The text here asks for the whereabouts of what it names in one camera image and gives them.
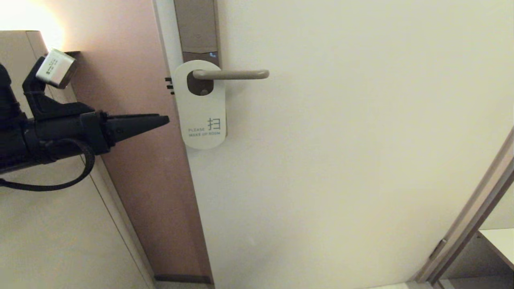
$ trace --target pink wall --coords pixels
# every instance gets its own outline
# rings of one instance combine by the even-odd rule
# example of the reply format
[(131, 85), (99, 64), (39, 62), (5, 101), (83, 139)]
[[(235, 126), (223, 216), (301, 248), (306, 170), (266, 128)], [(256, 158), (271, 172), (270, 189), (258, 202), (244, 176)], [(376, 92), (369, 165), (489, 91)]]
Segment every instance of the pink wall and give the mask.
[(171, 123), (103, 156), (155, 274), (210, 276), (198, 207), (151, 0), (52, 0), (63, 50), (79, 50), (77, 97), (110, 114)]

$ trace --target white shelf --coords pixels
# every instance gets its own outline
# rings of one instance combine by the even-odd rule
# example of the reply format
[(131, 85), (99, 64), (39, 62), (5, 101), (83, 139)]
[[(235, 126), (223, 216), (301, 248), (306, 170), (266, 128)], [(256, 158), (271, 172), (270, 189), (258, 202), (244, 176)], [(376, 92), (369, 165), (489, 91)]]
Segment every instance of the white shelf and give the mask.
[(514, 228), (479, 232), (503, 261), (514, 270)]

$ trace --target black cable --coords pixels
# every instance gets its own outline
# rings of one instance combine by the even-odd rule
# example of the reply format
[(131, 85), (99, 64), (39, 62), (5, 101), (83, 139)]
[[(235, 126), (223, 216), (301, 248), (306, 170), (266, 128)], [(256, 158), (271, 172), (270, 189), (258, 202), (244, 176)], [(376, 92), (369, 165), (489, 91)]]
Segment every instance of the black cable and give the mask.
[(51, 186), (20, 184), (20, 183), (8, 182), (8, 181), (4, 180), (3, 178), (0, 178), (0, 187), (7, 187), (7, 188), (11, 188), (11, 189), (16, 189), (16, 190), (34, 191), (34, 192), (56, 191), (56, 190), (61, 190), (61, 189), (71, 187), (74, 184), (76, 184), (76, 183), (80, 182), (81, 180), (83, 180), (84, 178), (86, 178), (89, 175), (89, 173), (91, 173), (91, 170), (93, 169), (93, 166), (95, 165), (95, 152), (93, 151), (93, 149), (88, 144), (86, 144), (82, 141), (79, 141), (77, 139), (73, 139), (73, 138), (63, 138), (63, 139), (56, 141), (55, 143), (57, 144), (60, 142), (74, 143), (77, 147), (80, 148), (80, 150), (84, 154), (84, 157), (86, 159), (86, 164), (84, 167), (84, 171), (82, 171), (82, 174), (79, 177), (77, 177), (76, 179), (74, 179), (70, 182), (64, 183), (64, 184), (51, 185)]

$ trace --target floor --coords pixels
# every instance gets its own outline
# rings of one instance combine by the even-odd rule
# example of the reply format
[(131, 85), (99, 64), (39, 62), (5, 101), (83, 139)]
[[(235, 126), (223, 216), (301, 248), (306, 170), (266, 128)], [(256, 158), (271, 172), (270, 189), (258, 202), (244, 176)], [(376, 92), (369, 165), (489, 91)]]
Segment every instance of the floor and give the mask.
[[(212, 285), (194, 283), (157, 282), (157, 289), (214, 289)], [(417, 283), (401, 283), (370, 289), (432, 289), (431, 286)]]

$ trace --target door handle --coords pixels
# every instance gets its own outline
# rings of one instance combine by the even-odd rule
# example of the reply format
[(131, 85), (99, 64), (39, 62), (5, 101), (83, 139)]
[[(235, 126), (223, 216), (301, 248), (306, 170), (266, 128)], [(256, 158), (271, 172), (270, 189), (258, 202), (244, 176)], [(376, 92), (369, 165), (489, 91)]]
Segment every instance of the door handle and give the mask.
[(193, 77), (201, 80), (265, 79), (269, 70), (195, 70)]

